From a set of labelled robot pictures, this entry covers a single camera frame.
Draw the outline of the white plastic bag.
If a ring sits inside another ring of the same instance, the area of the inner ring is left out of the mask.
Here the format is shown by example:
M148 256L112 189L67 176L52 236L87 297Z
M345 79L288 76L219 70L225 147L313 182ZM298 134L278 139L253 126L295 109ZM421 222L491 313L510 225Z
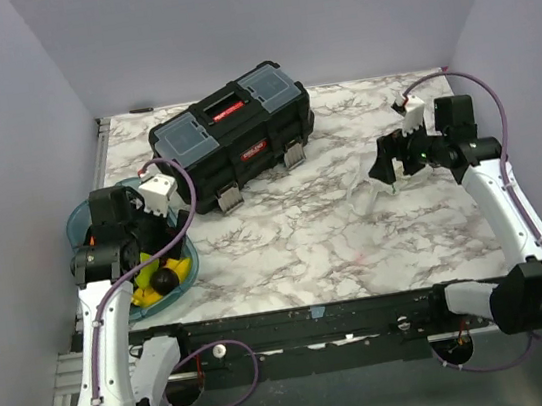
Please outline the white plastic bag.
M431 167L424 167L416 174L408 176L403 174L402 165L394 162L396 180L393 185L389 185L369 176L369 170L377 159L374 150L364 152L360 157L358 170L346 190L346 201L352 212L361 217L375 212L383 198L424 185L434 171Z

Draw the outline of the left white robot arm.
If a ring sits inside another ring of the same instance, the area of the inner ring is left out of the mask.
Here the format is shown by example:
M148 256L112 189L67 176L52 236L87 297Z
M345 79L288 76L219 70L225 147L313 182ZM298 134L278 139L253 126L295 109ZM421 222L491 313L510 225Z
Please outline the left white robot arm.
M190 213L169 207L176 189L162 174L130 178L94 190L69 217L83 335L76 406L158 406L170 372L193 361L181 330L170 327L148 334L129 363L131 325L173 304L197 277L198 255L179 234Z

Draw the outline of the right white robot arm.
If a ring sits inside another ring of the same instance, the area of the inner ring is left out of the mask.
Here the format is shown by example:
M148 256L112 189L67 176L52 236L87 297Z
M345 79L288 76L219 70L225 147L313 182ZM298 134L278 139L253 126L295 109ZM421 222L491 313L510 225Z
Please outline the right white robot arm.
M477 134L473 100L469 95L435 100L435 134L426 131L420 98L401 98L392 108L403 123L378 138L370 178L393 185L396 162L407 176L425 167L448 169L479 207L509 269L496 283L446 283L428 307L430 324L449 332L471 315L494 321L510 335L542 329L542 220L511 165L502 161L499 140Z

